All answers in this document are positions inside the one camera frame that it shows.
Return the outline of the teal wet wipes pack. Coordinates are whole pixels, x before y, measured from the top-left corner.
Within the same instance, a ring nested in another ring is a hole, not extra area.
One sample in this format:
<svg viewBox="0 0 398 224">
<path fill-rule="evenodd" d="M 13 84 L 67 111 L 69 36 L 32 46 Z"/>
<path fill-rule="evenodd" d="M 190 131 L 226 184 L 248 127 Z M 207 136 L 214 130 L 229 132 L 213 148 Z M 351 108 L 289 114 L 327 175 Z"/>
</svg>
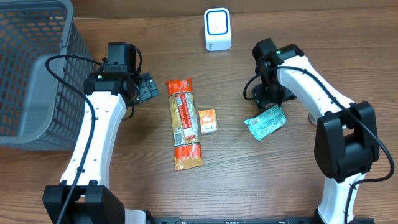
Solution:
<svg viewBox="0 0 398 224">
<path fill-rule="evenodd" d="M 261 141 L 264 137 L 283 127 L 286 117 L 282 108 L 274 105 L 255 118 L 245 120 L 244 123 L 255 139 Z"/>
</svg>

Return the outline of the green lidded can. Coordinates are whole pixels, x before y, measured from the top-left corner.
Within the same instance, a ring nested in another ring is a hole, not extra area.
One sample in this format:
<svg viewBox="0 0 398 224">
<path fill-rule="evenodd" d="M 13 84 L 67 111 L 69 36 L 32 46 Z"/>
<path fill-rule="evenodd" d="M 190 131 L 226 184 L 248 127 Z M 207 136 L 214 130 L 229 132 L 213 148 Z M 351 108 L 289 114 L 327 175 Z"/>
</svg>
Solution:
<svg viewBox="0 0 398 224">
<path fill-rule="evenodd" d="M 313 125 L 317 125 L 317 121 L 315 120 L 315 118 L 312 116 L 311 113 L 308 114 L 308 120 L 313 124 Z"/>
</svg>

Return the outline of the small orange snack box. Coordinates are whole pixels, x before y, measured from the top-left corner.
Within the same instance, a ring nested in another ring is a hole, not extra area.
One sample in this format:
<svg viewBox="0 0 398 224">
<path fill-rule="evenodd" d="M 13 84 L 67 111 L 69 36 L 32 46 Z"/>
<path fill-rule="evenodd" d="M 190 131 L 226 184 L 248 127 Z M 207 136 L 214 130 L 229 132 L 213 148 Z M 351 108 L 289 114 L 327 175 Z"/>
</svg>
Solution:
<svg viewBox="0 0 398 224">
<path fill-rule="evenodd" d="M 202 134 L 210 134 L 218 130 L 218 122 L 214 109 L 199 111 L 199 117 Z"/>
</svg>

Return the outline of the long orange noodle packet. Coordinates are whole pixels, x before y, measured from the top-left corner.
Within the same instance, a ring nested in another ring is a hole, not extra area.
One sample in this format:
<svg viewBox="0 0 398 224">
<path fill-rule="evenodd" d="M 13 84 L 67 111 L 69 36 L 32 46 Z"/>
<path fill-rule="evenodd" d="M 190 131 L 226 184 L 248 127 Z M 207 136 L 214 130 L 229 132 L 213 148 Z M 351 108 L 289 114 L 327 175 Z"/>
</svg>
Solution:
<svg viewBox="0 0 398 224">
<path fill-rule="evenodd" d="M 166 81 L 169 96 L 175 170 L 203 165 L 192 79 Z"/>
</svg>

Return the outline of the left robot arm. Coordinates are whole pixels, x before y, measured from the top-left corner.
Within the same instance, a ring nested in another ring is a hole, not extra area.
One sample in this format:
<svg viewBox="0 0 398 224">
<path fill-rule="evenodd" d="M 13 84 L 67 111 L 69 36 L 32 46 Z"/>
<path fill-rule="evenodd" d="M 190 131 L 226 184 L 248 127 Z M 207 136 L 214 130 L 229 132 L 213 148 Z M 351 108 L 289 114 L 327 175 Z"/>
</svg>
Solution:
<svg viewBox="0 0 398 224">
<path fill-rule="evenodd" d="M 63 86 L 85 101 L 84 117 L 72 158 L 58 185 L 45 187 L 42 201 L 53 223 L 153 223 L 150 212 L 126 209 L 109 189 L 109 170 L 121 121 L 133 109 L 159 95 L 149 72 L 141 73 L 142 54 L 125 42 L 110 42 L 108 55 L 80 91 Z"/>
</svg>

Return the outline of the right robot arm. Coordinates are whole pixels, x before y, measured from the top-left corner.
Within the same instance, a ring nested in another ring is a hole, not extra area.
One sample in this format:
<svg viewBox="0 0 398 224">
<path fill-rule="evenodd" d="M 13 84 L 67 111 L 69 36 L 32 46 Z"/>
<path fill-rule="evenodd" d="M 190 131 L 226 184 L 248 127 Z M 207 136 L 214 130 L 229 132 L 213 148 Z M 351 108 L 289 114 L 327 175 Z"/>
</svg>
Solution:
<svg viewBox="0 0 398 224">
<path fill-rule="evenodd" d="M 353 214 L 358 181 L 364 180 L 380 155 L 374 108 L 334 89 L 295 44 L 277 48 L 272 39 L 264 39 L 255 45 L 252 56 L 261 78 L 252 89 L 256 106 L 264 110 L 298 99 L 317 127 L 314 156 L 325 183 L 312 222 L 374 223 Z"/>
</svg>

